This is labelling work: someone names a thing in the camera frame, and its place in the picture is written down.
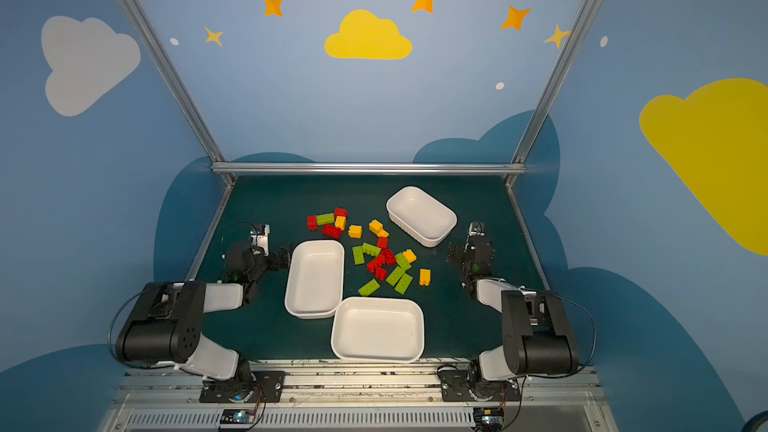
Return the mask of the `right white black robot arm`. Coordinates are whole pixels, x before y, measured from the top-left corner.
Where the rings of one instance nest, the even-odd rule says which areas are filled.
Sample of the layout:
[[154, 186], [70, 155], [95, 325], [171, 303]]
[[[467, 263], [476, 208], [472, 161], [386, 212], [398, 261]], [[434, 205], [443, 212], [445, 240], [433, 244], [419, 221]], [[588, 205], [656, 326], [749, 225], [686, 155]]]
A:
[[483, 234], [451, 244], [447, 261], [459, 268], [461, 287], [501, 317], [501, 344], [476, 360], [482, 380], [522, 376], [567, 377], [577, 373], [580, 354], [563, 305], [550, 291], [513, 286], [492, 273], [495, 251]]

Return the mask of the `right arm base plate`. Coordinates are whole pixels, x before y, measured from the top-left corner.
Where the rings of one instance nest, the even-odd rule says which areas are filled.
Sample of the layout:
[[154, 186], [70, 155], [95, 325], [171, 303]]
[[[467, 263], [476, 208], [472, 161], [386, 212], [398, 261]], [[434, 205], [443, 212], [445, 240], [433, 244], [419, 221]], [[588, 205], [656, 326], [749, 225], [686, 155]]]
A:
[[509, 402], [521, 399], [516, 382], [488, 381], [469, 369], [440, 367], [436, 376], [444, 402]]

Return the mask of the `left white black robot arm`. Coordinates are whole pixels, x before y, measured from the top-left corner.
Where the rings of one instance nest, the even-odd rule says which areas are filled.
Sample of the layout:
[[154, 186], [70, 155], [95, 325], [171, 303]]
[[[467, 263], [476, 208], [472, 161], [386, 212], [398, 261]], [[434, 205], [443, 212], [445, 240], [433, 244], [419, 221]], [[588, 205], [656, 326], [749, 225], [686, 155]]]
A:
[[132, 309], [119, 333], [113, 319], [107, 347], [113, 359], [135, 369], [173, 367], [208, 381], [252, 384], [248, 360], [203, 333], [203, 318], [250, 304], [268, 272], [287, 269], [292, 247], [269, 251], [241, 242], [224, 254], [227, 277], [215, 283], [197, 280], [151, 282], [128, 299]]

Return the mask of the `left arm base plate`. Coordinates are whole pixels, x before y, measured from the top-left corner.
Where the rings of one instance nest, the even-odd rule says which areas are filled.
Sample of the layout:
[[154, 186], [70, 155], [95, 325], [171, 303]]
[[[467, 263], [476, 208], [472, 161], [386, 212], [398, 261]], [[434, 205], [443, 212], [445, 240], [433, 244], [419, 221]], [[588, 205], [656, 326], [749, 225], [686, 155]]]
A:
[[280, 370], [252, 371], [245, 380], [204, 380], [199, 402], [204, 404], [277, 403], [286, 373]]

